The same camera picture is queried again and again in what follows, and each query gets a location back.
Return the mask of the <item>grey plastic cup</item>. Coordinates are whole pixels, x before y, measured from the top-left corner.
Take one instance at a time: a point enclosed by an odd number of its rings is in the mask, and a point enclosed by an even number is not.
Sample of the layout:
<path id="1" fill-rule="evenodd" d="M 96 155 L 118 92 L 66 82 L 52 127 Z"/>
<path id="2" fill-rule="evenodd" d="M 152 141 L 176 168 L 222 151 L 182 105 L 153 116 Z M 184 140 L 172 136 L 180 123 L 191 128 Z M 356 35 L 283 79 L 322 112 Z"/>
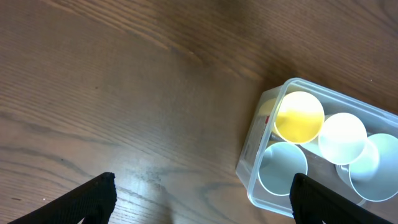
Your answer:
<path id="1" fill-rule="evenodd" d="M 303 151 L 289 142 L 271 141 L 264 151 L 258 178 L 272 195 L 287 196 L 296 173 L 308 174 Z"/>

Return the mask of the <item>yellow plastic cup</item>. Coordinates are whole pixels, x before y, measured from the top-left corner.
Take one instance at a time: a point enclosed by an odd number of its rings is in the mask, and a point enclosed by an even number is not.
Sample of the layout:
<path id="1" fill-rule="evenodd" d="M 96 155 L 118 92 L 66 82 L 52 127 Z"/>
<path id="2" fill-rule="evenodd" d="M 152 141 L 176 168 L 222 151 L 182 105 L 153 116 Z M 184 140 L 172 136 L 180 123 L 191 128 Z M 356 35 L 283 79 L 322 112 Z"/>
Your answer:
<path id="1" fill-rule="evenodd" d="M 324 120 L 325 112 L 318 98 L 295 91 L 283 97 L 272 132 L 292 144 L 305 144 L 318 136 Z"/>

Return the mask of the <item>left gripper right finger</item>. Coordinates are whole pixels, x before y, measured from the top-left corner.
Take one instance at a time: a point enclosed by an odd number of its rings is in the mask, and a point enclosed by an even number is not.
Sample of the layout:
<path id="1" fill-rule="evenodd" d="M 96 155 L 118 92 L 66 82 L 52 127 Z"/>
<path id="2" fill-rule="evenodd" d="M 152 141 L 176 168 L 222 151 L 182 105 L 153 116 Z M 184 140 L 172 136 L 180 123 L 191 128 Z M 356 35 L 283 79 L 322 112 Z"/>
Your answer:
<path id="1" fill-rule="evenodd" d="M 289 199 L 296 224 L 392 224 L 303 173 L 294 175 Z"/>

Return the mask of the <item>white plastic cup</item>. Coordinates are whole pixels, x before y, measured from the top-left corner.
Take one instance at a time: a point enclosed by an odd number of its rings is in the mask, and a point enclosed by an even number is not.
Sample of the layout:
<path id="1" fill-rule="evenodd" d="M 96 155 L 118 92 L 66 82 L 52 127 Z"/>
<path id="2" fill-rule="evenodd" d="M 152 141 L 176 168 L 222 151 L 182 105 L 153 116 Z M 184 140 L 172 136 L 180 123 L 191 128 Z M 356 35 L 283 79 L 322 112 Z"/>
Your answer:
<path id="1" fill-rule="evenodd" d="M 318 136 L 302 147 L 332 164 L 347 165 L 361 155 L 367 132 L 363 122 L 351 113 L 325 116 Z"/>

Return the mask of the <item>grey plastic bowl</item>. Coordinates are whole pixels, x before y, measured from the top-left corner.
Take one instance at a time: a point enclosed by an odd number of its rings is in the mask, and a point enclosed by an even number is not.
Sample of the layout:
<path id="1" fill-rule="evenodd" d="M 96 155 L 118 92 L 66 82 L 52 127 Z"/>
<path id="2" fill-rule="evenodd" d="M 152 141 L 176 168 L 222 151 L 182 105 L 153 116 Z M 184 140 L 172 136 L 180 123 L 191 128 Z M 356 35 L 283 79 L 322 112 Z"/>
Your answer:
<path id="1" fill-rule="evenodd" d="M 339 178 L 360 197 L 383 202 L 397 194 L 397 138 L 373 134 L 360 157 L 348 165 L 336 165 Z"/>

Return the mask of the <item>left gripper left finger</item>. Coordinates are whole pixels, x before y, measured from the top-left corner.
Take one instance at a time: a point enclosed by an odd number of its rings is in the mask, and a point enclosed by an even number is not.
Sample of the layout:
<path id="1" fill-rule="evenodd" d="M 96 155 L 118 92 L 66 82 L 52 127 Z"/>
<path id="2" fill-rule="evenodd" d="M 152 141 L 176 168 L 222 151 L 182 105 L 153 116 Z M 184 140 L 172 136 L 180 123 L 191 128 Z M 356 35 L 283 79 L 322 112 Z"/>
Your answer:
<path id="1" fill-rule="evenodd" d="M 112 172 L 104 172 L 12 223 L 107 224 L 117 201 L 114 179 Z"/>

